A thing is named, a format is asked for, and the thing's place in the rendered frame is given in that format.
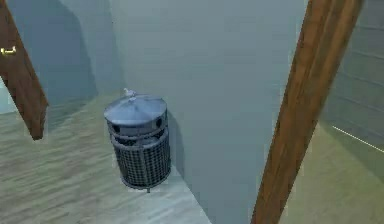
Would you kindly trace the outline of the grey mesh waste bin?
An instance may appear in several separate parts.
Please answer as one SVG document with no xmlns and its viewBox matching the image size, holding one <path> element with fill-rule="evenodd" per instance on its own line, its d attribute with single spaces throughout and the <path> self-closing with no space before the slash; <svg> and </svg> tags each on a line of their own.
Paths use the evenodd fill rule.
<svg viewBox="0 0 384 224">
<path fill-rule="evenodd" d="M 127 88 L 104 110 L 122 182 L 147 192 L 167 179 L 171 155 L 166 102 Z"/>
</svg>

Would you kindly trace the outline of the brown wooden room door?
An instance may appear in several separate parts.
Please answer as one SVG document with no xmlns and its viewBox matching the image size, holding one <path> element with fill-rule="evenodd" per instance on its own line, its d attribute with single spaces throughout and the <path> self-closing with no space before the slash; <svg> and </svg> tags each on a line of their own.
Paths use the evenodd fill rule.
<svg viewBox="0 0 384 224">
<path fill-rule="evenodd" d="M 36 75 L 6 0 L 0 0 L 0 48 L 16 46 L 15 55 L 0 54 L 0 78 L 33 140 L 44 135 L 47 97 Z"/>
</svg>

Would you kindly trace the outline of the brown wooden door frame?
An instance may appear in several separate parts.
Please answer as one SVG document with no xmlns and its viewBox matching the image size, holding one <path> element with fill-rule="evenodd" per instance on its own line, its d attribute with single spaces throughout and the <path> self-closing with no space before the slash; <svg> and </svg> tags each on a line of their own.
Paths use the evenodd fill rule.
<svg viewBox="0 0 384 224">
<path fill-rule="evenodd" d="M 365 0 L 308 0 L 250 224 L 278 224 Z"/>
</svg>

